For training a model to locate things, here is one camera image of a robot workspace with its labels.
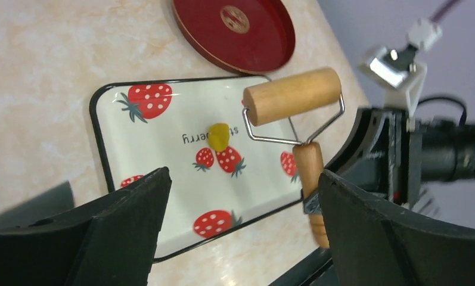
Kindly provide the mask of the wooden roller pin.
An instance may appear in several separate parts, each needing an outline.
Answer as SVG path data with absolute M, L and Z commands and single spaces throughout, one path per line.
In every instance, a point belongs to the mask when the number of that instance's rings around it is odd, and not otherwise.
M 252 127 L 266 125 L 337 103 L 339 112 L 305 141 L 257 136 Z M 315 139 L 345 112 L 341 81 L 337 72 L 324 67 L 282 79 L 249 86 L 243 91 L 242 111 L 248 136 L 254 141 L 292 145 L 302 184 L 305 207 L 316 198 L 318 179 L 324 171 L 320 144 Z

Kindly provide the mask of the red round tray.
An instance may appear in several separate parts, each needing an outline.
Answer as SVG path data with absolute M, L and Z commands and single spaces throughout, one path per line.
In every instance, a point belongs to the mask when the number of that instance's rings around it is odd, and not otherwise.
M 281 1 L 172 1 L 184 38 L 205 59 L 233 73 L 267 74 L 287 64 L 296 46 Z

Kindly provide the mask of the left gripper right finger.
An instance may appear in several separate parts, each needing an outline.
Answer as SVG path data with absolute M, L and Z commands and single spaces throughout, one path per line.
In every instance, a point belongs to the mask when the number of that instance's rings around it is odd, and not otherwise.
M 475 285 L 475 229 L 415 213 L 328 170 L 318 194 L 341 285 Z

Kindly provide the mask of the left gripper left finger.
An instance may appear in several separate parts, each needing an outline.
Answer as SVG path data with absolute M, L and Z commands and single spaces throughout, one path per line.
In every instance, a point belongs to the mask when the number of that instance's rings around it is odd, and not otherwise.
M 147 285 L 169 169 L 29 226 L 0 229 L 0 285 Z

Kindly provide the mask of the yellow dough ball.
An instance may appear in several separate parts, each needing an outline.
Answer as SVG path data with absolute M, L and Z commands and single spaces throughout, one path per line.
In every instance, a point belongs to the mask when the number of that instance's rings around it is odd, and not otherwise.
M 229 145 L 229 126 L 226 123 L 215 123 L 209 127 L 208 145 L 216 152 L 223 152 Z

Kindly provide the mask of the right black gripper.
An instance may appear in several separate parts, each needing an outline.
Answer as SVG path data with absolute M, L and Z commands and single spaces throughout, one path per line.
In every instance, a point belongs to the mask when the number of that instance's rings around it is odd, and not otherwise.
M 413 207 L 420 193 L 421 135 L 407 130 L 408 118 L 396 108 L 359 108 L 327 169 L 365 191 Z

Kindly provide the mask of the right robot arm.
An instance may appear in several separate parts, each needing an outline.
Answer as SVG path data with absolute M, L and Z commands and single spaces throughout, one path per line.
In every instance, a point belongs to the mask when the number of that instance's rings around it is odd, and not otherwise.
M 361 107 L 327 169 L 396 204 L 413 206 L 426 182 L 475 179 L 475 124 L 421 122 L 405 110 Z

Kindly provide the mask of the strawberry pattern white tray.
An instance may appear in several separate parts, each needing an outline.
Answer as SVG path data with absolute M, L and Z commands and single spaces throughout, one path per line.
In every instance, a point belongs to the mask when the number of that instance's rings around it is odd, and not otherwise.
M 89 113 L 109 191 L 159 167 L 172 186 L 156 262 L 247 226 L 301 200 L 288 145 L 249 138 L 241 112 L 246 87 L 265 76 L 111 83 L 97 89 Z M 229 126 L 223 152 L 209 127 Z

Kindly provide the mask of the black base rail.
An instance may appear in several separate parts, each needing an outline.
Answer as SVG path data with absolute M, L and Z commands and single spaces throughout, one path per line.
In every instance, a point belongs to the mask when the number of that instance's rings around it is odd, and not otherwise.
M 270 285 L 339 285 L 330 250 L 317 248 Z

